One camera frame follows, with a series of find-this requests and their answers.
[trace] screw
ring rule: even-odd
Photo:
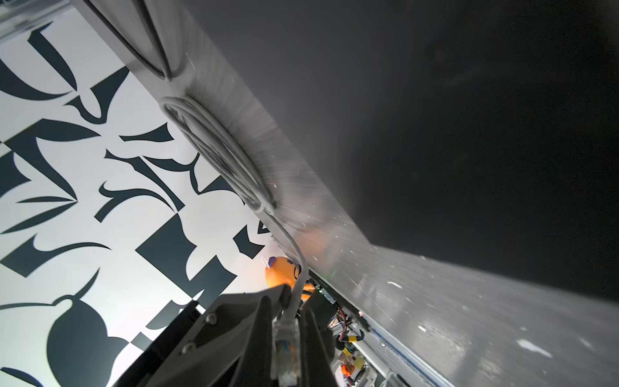
[[[187,344],[183,346],[183,349],[181,349],[181,354],[184,355],[187,352],[191,352],[193,350],[196,350],[196,343],[194,343],[193,341],[189,341]]]
[[[208,325],[215,325],[217,324],[217,315],[215,313],[209,313],[206,316],[206,319],[204,319],[204,321],[208,324]]]

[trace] white paint chip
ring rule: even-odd
[[[525,339],[520,339],[516,341],[518,343],[519,346],[521,346],[524,349],[527,349],[531,352],[537,352],[538,354],[542,354],[546,357],[550,357],[552,359],[552,354],[550,352],[548,352],[545,349],[541,349],[540,347],[538,347],[537,345],[533,344],[531,341],[525,340]]]
[[[578,339],[580,340],[580,342],[582,342],[582,344],[583,344],[585,347],[589,348],[590,350],[593,350],[593,346],[591,345],[591,343],[590,343],[590,342],[586,341],[586,340],[585,340],[585,339],[583,339],[582,337],[579,337]]]

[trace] coiled cable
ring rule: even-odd
[[[294,320],[310,270],[295,240],[275,218],[273,197],[258,170],[217,118],[193,98],[165,97],[159,101],[159,107],[248,207],[256,213],[264,212],[292,245],[301,272],[292,288],[290,303],[282,313],[281,320]]]

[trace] transparent plastic connector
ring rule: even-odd
[[[273,321],[273,354],[271,379],[280,387],[292,387],[301,378],[299,322]]]

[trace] black panel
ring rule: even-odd
[[[185,3],[372,243],[619,298],[603,4]]]

